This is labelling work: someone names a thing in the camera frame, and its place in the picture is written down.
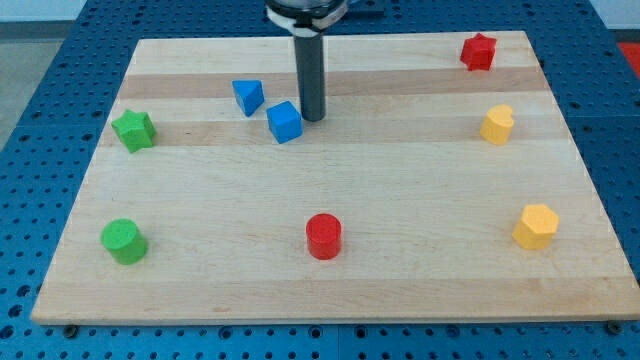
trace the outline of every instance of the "toy block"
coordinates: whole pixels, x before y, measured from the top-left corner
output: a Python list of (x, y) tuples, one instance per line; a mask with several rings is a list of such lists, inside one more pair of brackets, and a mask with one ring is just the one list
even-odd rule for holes
[(544, 249), (558, 231), (559, 223), (560, 218), (547, 205), (527, 205), (512, 236), (524, 249)]
[(282, 144), (302, 135), (302, 117), (290, 101), (267, 109), (269, 130)]
[(245, 116), (249, 117), (264, 102), (262, 82), (260, 80), (234, 80), (231, 82), (236, 102)]
[(309, 253), (318, 260), (333, 259), (342, 249), (342, 225), (331, 214), (317, 214), (307, 222)]
[(514, 124), (512, 114), (513, 109), (509, 105), (492, 107), (482, 122), (480, 135), (494, 145), (506, 144)]
[(462, 47), (460, 61), (467, 64), (467, 70), (489, 70), (496, 53), (497, 39), (486, 37), (480, 33), (466, 39)]
[(153, 147), (156, 129), (146, 112), (125, 110), (121, 117), (111, 123), (111, 127), (130, 153)]
[(129, 219), (118, 219), (107, 224), (100, 240), (115, 261), (122, 265), (136, 263), (147, 253), (147, 241)]

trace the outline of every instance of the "blue block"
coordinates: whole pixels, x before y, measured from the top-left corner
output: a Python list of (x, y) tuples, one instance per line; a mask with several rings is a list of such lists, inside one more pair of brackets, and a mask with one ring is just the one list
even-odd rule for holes
[(233, 92), (236, 102), (246, 116), (251, 116), (264, 102), (262, 82), (260, 80), (234, 80)]
[(302, 117), (290, 101), (267, 109), (269, 130), (282, 144), (302, 135)]

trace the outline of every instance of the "wooden table surface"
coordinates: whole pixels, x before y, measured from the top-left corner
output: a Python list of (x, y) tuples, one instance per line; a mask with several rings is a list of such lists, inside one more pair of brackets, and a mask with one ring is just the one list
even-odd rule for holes
[[(327, 118), (279, 145), (266, 107), (297, 104), (290, 38), (142, 40), (109, 116), (149, 112), (156, 146), (100, 139), (32, 318), (43, 324), (502, 322), (638, 318), (640, 289), (523, 32), (325, 38)], [(245, 118), (231, 80), (264, 84)], [(508, 104), (506, 146), (479, 135)], [(522, 208), (560, 216), (552, 244), (511, 238)], [(306, 221), (343, 224), (319, 261)], [(149, 252), (117, 265), (111, 220)]]

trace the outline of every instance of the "red star block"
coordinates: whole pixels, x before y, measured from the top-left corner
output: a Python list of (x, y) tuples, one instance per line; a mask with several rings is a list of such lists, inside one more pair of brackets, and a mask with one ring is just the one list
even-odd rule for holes
[(460, 61), (467, 64), (467, 70), (489, 70), (493, 55), (496, 53), (497, 39), (486, 37), (480, 33), (464, 41)]

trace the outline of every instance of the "yellow block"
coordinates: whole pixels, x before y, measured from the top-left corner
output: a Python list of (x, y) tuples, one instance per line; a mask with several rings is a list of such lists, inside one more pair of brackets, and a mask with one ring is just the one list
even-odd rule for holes
[(513, 238), (527, 250), (544, 249), (558, 231), (560, 217), (547, 205), (527, 205), (513, 230)]
[(513, 109), (509, 105), (494, 106), (482, 122), (480, 135), (494, 145), (504, 145), (509, 140), (513, 128)]

